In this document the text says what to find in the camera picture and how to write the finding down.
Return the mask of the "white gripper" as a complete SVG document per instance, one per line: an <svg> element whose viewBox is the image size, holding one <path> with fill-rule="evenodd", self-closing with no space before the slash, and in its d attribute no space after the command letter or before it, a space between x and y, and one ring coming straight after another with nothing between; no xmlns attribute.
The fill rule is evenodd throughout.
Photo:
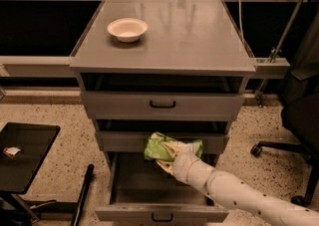
<svg viewBox="0 0 319 226"><path fill-rule="evenodd" d="M157 159L158 166L178 181L188 185L204 185L213 171L213 167L203 162L191 152L181 152L178 146L164 142L162 146L170 156L176 156L174 162Z"/></svg>

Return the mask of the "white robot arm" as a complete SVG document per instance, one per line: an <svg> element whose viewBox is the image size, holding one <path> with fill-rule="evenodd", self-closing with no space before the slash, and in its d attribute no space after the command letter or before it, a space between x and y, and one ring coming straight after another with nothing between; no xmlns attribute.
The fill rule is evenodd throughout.
<svg viewBox="0 0 319 226"><path fill-rule="evenodd" d="M319 226L319 213L264 194L235 175L203 162L185 146L161 145L173 158L160 166L226 209L258 216L272 226Z"/></svg>

